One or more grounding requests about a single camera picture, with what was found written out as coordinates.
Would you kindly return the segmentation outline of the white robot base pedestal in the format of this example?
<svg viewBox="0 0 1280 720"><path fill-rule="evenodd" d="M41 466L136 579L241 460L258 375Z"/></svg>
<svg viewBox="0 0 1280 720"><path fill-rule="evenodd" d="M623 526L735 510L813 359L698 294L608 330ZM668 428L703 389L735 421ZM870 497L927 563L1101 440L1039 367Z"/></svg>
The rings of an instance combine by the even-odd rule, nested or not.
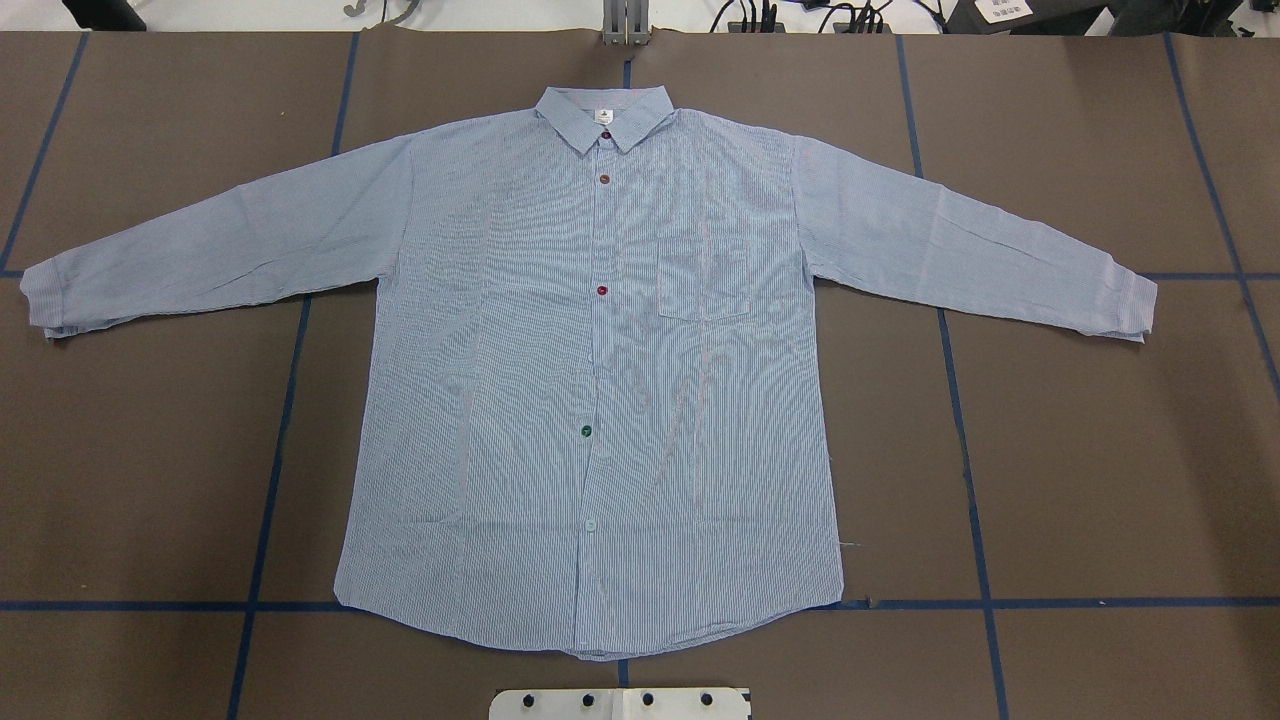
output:
<svg viewBox="0 0 1280 720"><path fill-rule="evenodd" d="M749 689L732 687L512 689L489 719L753 719Z"/></svg>

